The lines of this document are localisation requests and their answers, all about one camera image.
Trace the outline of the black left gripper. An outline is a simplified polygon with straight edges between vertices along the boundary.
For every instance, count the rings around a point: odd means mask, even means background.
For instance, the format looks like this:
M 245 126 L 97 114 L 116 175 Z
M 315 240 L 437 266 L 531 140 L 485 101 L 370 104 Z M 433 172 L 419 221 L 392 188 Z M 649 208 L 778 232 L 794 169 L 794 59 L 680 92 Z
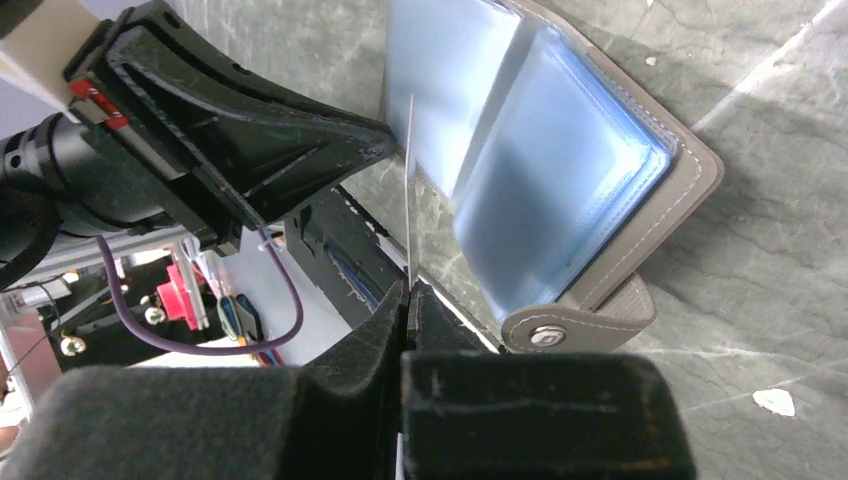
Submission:
M 1 142 L 1 276 L 89 238 L 181 227 L 234 253 L 390 156 L 389 127 L 264 79 L 165 2 L 103 21 L 63 71 L 76 120 Z

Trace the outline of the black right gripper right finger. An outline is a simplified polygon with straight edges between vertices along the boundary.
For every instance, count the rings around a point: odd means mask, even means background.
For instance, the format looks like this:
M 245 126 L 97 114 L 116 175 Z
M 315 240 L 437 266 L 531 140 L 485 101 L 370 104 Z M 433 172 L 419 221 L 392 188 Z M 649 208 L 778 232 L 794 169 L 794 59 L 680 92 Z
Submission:
M 693 479 L 670 387 L 630 354 L 496 354 L 432 348 L 399 357 L 408 479 Z

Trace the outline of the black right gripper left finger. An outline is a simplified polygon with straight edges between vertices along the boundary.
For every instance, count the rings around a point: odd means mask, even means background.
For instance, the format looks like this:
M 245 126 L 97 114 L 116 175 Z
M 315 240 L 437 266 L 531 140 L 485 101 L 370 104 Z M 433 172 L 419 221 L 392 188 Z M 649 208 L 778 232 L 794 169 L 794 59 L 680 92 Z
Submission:
M 301 367 L 86 367 L 37 405 L 5 479 L 392 479 L 408 288 Z

